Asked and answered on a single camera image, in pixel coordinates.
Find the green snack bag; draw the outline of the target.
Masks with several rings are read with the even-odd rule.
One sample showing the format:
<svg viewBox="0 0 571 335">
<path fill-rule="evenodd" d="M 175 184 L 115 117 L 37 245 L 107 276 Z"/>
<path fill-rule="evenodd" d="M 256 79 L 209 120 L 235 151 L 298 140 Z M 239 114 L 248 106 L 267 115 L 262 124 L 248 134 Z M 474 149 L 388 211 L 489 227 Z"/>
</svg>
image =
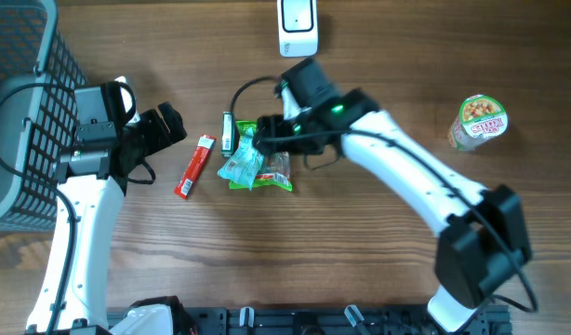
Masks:
<svg viewBox="0 0 571 335">
<path fill-rule="evenodd" d="M 241 139 L 249 129 L 253 129 L 255 133 L 257 131 L 256 121 L 237 120 L 236 126 Z M 290 157 L 288 153 L 277 153 L 264 157 L 263 164 L 252 187 L 259 188 L 263 186 L 277 186 L 289 192 L 293 190 L 293 184 L 290 180 Z M 246 186 L 229 181 L 229 189 L 246 189 Z"/>
</svg>

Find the red snack packet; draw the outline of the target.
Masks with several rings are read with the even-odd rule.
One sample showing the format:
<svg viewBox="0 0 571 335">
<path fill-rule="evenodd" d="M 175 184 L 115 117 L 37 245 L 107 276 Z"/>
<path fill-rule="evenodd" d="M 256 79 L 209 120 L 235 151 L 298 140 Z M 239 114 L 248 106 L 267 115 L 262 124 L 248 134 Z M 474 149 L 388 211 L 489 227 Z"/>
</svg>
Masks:
<svg viewBox="0 0 571 335">
<path fill-rule="evenodd" d="M 216 140 L 216 137 L 206 134 L 199 138 L 193 156 L 182 174 L 179 184 L 174 189 L 174 193 L 180 198 L 188 198 L 190 190 L 198 180 Z"/>
</svg>

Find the pale green wipes packet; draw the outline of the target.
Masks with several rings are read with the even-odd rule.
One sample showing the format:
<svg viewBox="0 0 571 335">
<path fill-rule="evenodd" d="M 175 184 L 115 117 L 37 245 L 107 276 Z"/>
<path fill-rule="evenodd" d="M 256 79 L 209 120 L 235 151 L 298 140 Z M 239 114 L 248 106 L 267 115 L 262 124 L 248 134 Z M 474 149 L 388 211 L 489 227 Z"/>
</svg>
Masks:
<svg viewBox="0 0 571 335">
<path fill-rule="evenodd" d="M 256 131 L 249 128 L 239 141 L 238 149 L 218 171 L 224 180 L 252 190 L 255 179 L 262 168 L 264 155 L 253 145 Z"/>
</svg>

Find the dark green small box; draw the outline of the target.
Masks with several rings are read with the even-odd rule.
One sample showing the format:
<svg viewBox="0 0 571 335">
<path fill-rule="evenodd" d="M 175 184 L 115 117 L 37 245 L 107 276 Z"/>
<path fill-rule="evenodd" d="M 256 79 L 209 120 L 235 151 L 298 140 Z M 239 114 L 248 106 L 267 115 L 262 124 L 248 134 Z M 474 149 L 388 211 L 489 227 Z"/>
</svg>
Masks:
<svg viewBox="0 0 571 335">
<path fill-rule="evenodd" d="M 233 114 L 231 112 L 224 112 L 222 116 L 221 154 L 225 158 L 230 158 L 235 152 L 234 136 Z"/>
</svg>

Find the instant noodle cup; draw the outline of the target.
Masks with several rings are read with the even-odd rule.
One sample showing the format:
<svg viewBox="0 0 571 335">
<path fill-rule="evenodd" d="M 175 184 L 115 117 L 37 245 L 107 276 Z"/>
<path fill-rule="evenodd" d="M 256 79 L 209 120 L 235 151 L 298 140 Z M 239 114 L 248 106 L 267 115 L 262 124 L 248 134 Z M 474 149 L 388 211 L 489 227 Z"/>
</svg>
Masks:
<svg viewBox="0 0 571 335">
<path fill-rule="evenodd" d="M 467 98 L 459 108 L 447 138 L 460 151 L 472 151 L 505 132 L 508 116 L 504 107 L 486 95 Z"/>
</svg>

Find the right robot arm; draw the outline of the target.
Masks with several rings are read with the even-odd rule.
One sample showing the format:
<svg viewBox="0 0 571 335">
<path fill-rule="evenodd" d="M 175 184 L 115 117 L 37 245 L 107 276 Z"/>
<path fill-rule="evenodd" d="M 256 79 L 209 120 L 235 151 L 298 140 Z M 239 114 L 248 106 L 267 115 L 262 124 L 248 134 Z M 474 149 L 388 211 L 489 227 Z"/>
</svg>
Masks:
<svg viewBox="0 0 571 335">
<path fill-rule="evenodd" d="M 461 176 L 405 134 L 362 89 L 341 93 L 313 58 L 272 81 L 284 110 L 258 119 L 254 147 L 263 154 L 309 156 L 331 145 L 399 195 L 438 239 L 434 272 L 440 286 L 426 311 L 440 330 L 465 329 L 490 302 L 538 310 L 523 271 L 533 252 L 516 192 Z"/>
</svg>

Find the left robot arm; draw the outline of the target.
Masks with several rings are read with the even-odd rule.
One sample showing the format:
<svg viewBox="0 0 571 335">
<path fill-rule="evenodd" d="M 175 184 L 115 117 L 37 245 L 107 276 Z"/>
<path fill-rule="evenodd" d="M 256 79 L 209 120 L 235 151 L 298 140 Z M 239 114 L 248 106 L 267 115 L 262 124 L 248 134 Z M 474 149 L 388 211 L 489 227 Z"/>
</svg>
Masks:
<svg viewBox="0 0 571 335">
<path fill-rule="evenodd" d="M 148 156 L 184 140 L 180 114 L 168 102 L 138 114 L 130 86 L 111 81 L 74 92 L 79 122 L 60 151 L 54 180 L 57 220 L 28 334 L 107 328 L 106 285 L 113 229 L 129 175 Z"/>
</svg>

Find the white barcode scanner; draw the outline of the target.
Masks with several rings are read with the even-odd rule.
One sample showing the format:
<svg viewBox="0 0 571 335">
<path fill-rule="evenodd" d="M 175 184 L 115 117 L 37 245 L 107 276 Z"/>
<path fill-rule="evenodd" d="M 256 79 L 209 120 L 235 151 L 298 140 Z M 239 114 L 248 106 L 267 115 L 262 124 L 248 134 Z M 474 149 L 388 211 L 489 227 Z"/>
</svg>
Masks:
<svg viewBox="0 0 571 335">
<path fill-rule="evenodd" d="M 279 51 L 285 58 L 304 58 L 318 50 L 316 0 L 277 0 Z"/>
</svg>

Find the grey plastic mesh basket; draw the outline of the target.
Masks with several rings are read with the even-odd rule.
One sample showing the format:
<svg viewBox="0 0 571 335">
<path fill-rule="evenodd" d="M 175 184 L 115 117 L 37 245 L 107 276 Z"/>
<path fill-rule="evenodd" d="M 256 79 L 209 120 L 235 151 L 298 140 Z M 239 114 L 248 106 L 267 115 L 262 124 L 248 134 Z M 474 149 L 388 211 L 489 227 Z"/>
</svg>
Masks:
<svg viewBox="0 0 571 335">
<path fill-rule="evenodd" d="M 86 84 L 58 29 L 53 1 L 0 1 L 0 231 L 48 231 L 58 151 L 70 144 L 77 108 L 69 89 Z"/>
</svg>

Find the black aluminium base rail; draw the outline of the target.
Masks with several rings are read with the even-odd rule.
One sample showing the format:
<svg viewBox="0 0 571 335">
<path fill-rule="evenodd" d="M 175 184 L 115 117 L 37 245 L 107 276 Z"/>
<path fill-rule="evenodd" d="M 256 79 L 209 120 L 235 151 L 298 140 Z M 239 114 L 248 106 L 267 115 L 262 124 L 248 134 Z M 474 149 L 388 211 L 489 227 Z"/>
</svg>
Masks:
<svg viewBox="0 0 571 335">
<path fill-rule="evenodd" d="M 325 334 L 359 334 L 342 309 L 257 309 L 254 324 L 242 326 L 240 311 L 226 308 L 188 308 L 198 334 L 301 334 L 306 328 Z M 363 329 L 371 334 L 425 334 L 444 331 L 430 318 L 424 305 L 390 305 L 362 308 Z M 466 335 L 512 335 L 511 314 L 505 305 L 489 305 L 461 331 Z"/>
</svg>

